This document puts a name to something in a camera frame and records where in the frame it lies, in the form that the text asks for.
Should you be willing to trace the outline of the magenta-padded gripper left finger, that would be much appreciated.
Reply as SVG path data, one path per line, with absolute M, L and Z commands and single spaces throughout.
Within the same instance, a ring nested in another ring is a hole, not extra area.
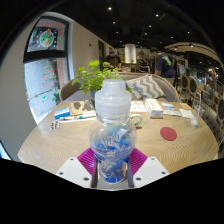
M 78 157 L 69 157 L 56 175 L 84 188 L 96 188 L 98 168 L 94 152 L 88 148 Z

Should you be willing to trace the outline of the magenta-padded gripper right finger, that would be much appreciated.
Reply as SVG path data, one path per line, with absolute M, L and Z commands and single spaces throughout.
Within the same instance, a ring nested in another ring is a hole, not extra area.
M 167 176 L 169 172 L 156 157 L 147 157 L 137 148 L 131 152 L 128 160 L 128 186 L 140 188 Z

